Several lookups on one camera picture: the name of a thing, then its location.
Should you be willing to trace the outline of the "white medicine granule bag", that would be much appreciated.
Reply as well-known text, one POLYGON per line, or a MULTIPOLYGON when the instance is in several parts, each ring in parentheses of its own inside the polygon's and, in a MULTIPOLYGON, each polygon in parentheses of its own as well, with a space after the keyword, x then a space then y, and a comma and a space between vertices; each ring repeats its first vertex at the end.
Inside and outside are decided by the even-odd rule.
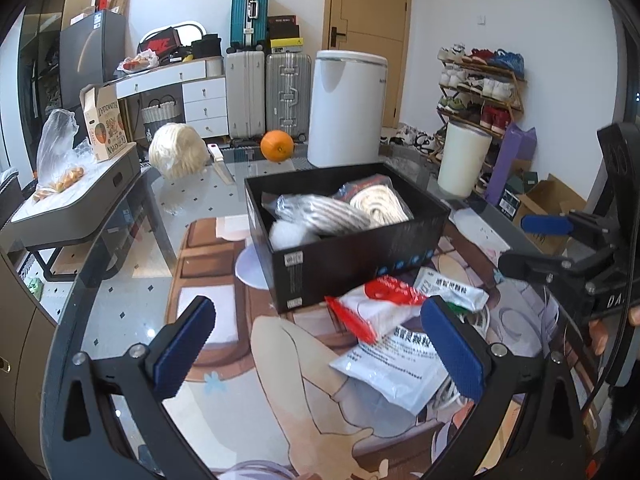
POLYGON ((448 377, 427 334, 397 326, 375 344, 360 342, 330 367, 365 382, 413 415, 422 411, 448 377))

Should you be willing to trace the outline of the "red white balloon glue bag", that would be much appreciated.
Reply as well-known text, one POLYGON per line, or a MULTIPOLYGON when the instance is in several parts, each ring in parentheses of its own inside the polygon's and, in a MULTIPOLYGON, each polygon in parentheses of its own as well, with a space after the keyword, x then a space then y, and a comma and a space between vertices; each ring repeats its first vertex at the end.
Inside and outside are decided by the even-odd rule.
POLYGON ((406 282, 384 275, 342 296, 326 296, 324 300, 359 341, 375 344, 418 316, 426 296, 406 282))

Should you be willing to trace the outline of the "white drawer desk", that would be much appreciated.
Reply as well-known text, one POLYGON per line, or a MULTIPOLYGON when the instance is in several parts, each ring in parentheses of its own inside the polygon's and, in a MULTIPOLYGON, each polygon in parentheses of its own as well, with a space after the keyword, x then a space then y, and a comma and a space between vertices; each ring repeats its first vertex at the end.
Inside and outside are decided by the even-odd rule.
POLYGON ((119 99, 144 92, 178 91, 183 118, 203 139, 228 136, 224 59, 221 56, 151 68, 115 81, 119 99))

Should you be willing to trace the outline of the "bagged grey striped cloth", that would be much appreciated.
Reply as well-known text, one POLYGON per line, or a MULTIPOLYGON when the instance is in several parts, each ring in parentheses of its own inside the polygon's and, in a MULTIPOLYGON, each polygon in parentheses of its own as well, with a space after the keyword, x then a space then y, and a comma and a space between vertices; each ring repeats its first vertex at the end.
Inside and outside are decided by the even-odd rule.
POLYGON ((262 206, 274 218, 318 235, 347 235, 383 226, 370 214, 349 203, 317 194, 262 193, 262 206))

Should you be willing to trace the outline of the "white handled knife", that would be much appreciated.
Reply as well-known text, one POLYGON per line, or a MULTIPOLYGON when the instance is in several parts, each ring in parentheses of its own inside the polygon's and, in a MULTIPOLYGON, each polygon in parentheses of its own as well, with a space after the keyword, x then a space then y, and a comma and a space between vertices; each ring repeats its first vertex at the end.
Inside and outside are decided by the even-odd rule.
POLYGON ((222 154, 220 147, 216 143, 209 143, 206 145, 206 148, 210 156, 212 156, 214 170, 221 178, 221 181, 226 185, 235 184, 234 177, 224 162, 224 154, 222 154))

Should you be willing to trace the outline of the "wooden door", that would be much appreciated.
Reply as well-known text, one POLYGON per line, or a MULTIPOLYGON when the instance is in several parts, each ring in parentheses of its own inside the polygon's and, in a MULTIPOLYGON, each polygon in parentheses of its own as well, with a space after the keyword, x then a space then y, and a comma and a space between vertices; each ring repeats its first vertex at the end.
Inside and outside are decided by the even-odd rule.
POLYGON ((398 126, 405 81, 411 0, 326 0, 322 47, 387 60, 383 126, 398 126))

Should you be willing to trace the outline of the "grey white side table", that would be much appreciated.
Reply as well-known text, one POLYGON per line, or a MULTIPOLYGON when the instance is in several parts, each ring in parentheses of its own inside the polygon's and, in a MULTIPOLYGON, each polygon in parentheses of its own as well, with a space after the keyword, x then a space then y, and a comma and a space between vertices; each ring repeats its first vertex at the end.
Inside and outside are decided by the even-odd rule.
POLYGON ((71 282, 73 273, 53 270, 55 259, 64 248, 93 240, 149 168, 140 160, 137 144, 129 143, 62 193, 39 202, 32 197, 25 200, 8 220, 10 233, 34 256, 46 281, 71 282))

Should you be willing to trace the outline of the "beige low cabinet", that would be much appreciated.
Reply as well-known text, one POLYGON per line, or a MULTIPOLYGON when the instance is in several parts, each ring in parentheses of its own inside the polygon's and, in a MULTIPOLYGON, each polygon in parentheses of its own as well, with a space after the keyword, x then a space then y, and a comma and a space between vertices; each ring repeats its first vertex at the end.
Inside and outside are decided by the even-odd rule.
POLYGON ((41 397, 55 322, 1 255, 1 416, 32 462, 43 465, 41 397))

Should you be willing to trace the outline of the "anime print table mat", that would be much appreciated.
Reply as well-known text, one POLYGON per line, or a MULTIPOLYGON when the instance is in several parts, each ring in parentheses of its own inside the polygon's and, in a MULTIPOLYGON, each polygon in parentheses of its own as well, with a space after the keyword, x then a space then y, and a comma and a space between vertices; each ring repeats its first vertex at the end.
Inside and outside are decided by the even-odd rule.
POLYGON ((450 378, 419 414, 330 363, 359 344, 326 304, 279 313, 248 214, 143 222, 110 248, 82 348, 95 359, 147 344, 204 296, 216 324, 164 408, 223 479, 413 479, 473 402, 450 378))

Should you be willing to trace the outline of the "black glass cabinet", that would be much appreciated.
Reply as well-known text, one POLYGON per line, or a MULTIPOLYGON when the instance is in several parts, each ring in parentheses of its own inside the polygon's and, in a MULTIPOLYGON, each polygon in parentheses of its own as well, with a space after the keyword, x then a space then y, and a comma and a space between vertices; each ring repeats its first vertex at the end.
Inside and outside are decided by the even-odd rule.
POLYGON ((18 43, 17 82, 27 155, 35 160, 41 129, 62 106, 60 36, 92 0, 29 0, 18 43))

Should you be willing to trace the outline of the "woven laundry basket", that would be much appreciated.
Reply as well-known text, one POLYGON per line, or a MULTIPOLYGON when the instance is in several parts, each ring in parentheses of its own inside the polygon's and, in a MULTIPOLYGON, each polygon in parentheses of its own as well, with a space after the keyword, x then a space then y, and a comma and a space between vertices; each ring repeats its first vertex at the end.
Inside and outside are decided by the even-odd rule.
POLYGON ((182 111, 178 101, 169 94, 160 99, 152 99, 147 107, 143 107, 142 122, 146 128, 162 122, 171 122, 181 117, 182 111))

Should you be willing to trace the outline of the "red black shoe box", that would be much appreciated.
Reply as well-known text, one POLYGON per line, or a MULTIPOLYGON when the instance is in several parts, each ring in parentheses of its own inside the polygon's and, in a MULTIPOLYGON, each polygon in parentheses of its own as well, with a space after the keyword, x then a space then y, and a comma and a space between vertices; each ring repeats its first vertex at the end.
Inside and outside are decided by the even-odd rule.
POLYGON ((166 27, 142 39, 138 44, 137 52, 141 53, 146 50, 152 50, 158 58, 166 58, 166 56, 171 56, 181 46, 182 43, 177 29, 166 27))

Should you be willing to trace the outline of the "teal suitcase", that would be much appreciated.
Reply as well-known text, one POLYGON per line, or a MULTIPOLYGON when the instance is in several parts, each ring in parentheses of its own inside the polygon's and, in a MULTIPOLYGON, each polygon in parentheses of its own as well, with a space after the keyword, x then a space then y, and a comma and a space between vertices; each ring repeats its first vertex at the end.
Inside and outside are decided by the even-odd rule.
POLYGON ((268 41, 269 0, 231 0, 229 48, 264 50, 268 41))

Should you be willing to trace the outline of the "open brown cardboard box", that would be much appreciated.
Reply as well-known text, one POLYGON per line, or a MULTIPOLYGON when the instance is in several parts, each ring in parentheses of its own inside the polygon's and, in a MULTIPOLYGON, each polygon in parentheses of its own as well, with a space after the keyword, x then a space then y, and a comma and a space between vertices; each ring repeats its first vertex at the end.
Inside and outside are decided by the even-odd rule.
MULTIPOLYGON (((512 221, 521 230, 521 221, 528 214, 551 214, 559 216, 571 210, 583 210, 586 201, 572 188, 549 174, 546 180, 539 181, 527 193, 518 196, 520 206, 512 221)), ((544 254, 558 256, 568 241, 567 235, 530 234, 526 236, 544 254)))

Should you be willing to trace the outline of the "white yarn ball bag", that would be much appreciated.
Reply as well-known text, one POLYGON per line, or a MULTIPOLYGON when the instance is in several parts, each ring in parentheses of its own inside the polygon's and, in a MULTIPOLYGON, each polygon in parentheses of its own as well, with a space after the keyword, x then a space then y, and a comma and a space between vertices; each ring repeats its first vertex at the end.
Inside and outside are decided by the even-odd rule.
POLYGON ((149 161, 164 178, 180 179, 201 172, 209 162, 209 152, 194 128, 168 122, 153 136, 149 161))

